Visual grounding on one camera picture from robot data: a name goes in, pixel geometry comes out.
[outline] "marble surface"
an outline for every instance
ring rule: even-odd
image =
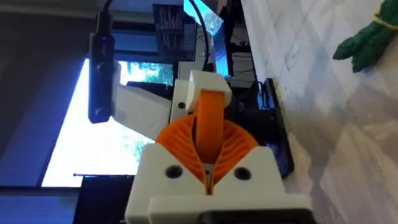
[[[257,77],[274,79],[295,171],[320,223],[398,223],[398,38],[373,69],[332,55],[376,0],[242,0]]]

